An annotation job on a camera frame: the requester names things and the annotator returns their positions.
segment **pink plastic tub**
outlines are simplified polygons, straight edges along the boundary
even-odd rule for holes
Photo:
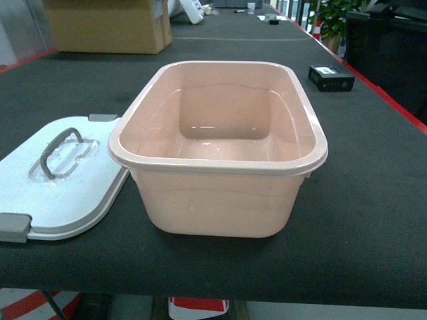
[[[167,232],[267,237],[328,154],[294,72],[262,62],[161,68],[109,138],[151,221]]]

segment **cardboard box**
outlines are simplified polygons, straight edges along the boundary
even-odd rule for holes
[[[171,43],[167,0],[43,0],[59,51],[158,53]]]

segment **container rim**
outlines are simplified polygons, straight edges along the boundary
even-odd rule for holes
[[[217,63],[217,64],[264,64],[283,69],[297,89],[298,97],[308,116],[316,144],[306,156],[291,161],[241,161],[241,160],[209,160],[209,159],[180,159],[163,157],[145,157],[126,150],[120,142],[120,135],[127,122],[131,119],[143,98],[147,95],[160,75],[170,67],[182,64]],[[108,153],[114,161],[129,169],[137,171],[173,171],[180,173],[217,173],[232,175],[275,175],[278,177],[306,175],[320,167],[328,156],[328,142],[314,113],[312,105],[305,94],[296,74],[289,68],[277,63],[262,61],[181,61],[163,66],[151,78],[141,93],[129,106],[119,123],[109,136]]]

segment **label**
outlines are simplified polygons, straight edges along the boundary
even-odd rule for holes
[[[316,69],[320,73],[323,73],[324,75],[334,75],[337,73],[336,70],[333,70],[333,69],[328,68],[328,67],[316,67],[314,69]]]
[[[157,19],[163,15],[163,5],[161,4],[161,0],[153,0],[153,8],[154,19]]]

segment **small white cup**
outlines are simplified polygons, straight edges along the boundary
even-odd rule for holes
[[[248,15],[253,15],[255,13],[255,3],[248,2]]]

